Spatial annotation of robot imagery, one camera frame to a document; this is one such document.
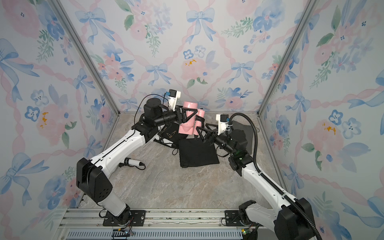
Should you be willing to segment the pink folding hair dryer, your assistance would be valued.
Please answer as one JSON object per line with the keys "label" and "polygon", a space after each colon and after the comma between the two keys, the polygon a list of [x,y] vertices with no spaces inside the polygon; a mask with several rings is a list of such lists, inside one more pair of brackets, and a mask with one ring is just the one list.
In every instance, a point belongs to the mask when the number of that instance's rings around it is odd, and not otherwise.
{"label": "pink folding hair dryer", "polygon": [[205,121],[205,111],[198,108],[197,103],[184,102],[183,108],[186,110],[187,121],[180,124],[179,134],[198,136],[197,127],[202,127]]}

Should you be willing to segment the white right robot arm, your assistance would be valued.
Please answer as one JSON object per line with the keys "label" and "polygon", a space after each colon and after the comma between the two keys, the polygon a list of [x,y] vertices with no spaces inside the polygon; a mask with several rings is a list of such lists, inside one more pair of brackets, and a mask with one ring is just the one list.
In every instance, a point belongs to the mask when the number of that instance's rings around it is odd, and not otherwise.
{"label": "white right robot arm", "polygon": [[231,168],[251,183],[270,204],[269,209],[254,201],[240,206],[239,214],[245,225],[260,224],[273,231],[279,240],[321,239],[310,203],[288,193],[254,162],[247,151],[248,141],[244,131],[218,134],[202,127],[198,127],[197,131],[205,143],[216,144],[226,151]]}

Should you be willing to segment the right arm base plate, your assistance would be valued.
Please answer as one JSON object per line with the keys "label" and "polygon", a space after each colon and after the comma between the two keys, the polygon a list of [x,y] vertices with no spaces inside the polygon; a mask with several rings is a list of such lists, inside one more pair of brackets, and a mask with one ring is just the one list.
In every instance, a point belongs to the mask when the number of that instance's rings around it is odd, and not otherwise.
{"label": "right arm base plate", "polygon": [[238,210],[225,210],[224,211],[225,221],[223,223],[226,227],[246,227],[245,223],[241,220],[240,214]]}

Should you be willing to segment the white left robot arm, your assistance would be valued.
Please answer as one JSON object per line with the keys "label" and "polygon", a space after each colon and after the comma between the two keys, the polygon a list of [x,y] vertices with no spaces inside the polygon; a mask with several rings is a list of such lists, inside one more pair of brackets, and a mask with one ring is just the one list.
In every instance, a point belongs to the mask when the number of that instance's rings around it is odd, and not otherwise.
{"label": "white left robot arm", "polygon": [[196,103],[185,102],[178,106],[176,101],[176,98],[170,97],[165,106],[158,98],[147,100],[138,122],[120,140],[90,160],[82,158],[77,162],[77,187],[107,210],[118,225],[127,225],[131,219],[131,210],[114,192],[109,177],[117,167],[139,167],[140,163],[128,159],[128,156],[150,142],[162,126],[187,123],[197,114]]}

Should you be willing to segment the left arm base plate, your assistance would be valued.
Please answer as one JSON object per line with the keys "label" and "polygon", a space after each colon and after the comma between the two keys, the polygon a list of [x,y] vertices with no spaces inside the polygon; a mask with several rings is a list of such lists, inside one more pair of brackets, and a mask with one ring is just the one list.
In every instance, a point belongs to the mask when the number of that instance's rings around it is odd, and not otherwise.
{"label": "left arm base plate", "polygon": [[130,210],[125,211],[119,216],[114,216],[109,211],[106,212],[106,215],[103,217],[104,227],[142,227],[146,218],[145,210]]}

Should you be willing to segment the plain black drawstring pouch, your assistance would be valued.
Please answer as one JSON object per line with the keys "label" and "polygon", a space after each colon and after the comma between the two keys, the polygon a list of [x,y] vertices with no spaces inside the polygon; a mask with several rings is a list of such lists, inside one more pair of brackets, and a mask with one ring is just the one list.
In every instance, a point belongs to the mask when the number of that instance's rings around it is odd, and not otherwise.
{"label": "plain black drawstring pouch", "polygon": [[179,154],[182,168],[196,168],[220,163],[214,145],[203,143],[200,139],[179,141]]}

